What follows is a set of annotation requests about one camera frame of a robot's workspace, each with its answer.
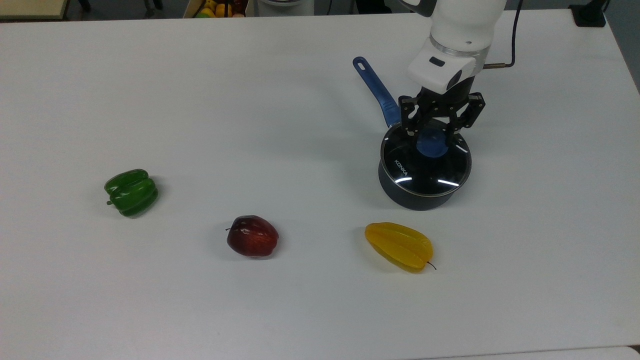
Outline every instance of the blue handle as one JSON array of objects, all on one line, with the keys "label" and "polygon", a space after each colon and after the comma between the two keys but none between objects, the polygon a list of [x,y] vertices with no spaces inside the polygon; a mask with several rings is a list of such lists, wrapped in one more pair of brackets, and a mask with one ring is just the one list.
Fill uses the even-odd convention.
[{"label": "blue handle", "polygon": [[353,59],[353,66],[364,80],[364,83],[367,84],[373,96],[375,96],[376,100],[380,103],[380,108],[382,108],[382,114],[385,116],[387,126],[391,127],[396,122],[400,122],[400,107],[387,88],[385,88],[382,81],[380,81],[380,78],[376,75],[375,71],[373,71],[367,60],[362,56],[358,56]]}]

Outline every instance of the bell pepper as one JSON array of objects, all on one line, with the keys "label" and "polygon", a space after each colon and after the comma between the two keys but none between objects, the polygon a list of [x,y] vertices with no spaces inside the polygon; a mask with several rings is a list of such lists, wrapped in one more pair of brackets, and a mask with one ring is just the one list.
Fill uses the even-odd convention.
[{"label": "bell pepper", "polygon": [[379,222],[369,224],[364,235],[378,254],[403,270],[420,272],[426,264],[433,266],[429,262],[433,256],[431,241],[416,230]]},{"label": "bell pepper", "polygon": [[112,177],[104,185],[109,194],[107,205],[114,205],[126,217],[148,209],[158,197],[158,189],[149,174],[137,168]]}]

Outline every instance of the red apple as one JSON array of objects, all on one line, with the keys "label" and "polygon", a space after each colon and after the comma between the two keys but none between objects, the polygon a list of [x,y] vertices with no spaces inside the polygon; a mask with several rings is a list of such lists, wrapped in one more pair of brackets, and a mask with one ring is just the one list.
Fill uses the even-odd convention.
[{"label": "red apple", "polygon": [[234,0],[234,13],[241,13],[244,15],[244,1]]},{"label": "red apple", "polygon": [[240,255],[268,256],[278,244],[278,231],[261,217],[237,217],[231,225],[227,244]]}]

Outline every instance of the fruit box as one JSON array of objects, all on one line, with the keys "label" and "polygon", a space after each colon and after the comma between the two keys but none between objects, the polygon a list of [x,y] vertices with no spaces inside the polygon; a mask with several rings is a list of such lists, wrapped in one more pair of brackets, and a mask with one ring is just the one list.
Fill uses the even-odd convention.
[{"label": "fruit box", "polygon": [[[205,0],[189,0],[189,4],[187,5],[187,9],[184,11],[183,19],[192,18],[195,13],[198,11],[200,4],[202,4]],[[244,16],[253,17],[253,0],[242,0],[243,8],[244,8]]]}]

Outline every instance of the cable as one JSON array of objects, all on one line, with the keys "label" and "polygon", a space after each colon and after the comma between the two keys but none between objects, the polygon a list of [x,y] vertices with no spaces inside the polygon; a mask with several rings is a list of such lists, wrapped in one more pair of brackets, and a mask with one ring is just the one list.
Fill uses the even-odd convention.
[{"label": "cable", "polygon": [[198,15],[198,13],[200,12],[200,10],[202,10],[202,8],[204,8],[204,4],[207,2],[207,0],[202,0],[202,2],[200,3],[200,6],[198,6],[198,10],[196,10],[196,12],[193,14],[192,18],[196,17],[196,15]]},{"label": "cable", "polygon": [[516,17],[513,19],[513,32],[511,34],[511,63],[493,63],[485,64],[483,69],[503,69],[505,67],[512,67],[516,63],[516,29],[518,28],[518,19],[520,18],[520,10],[522,10],[522,3],[524,0],[518,2],[518,8],[516,9]]}]

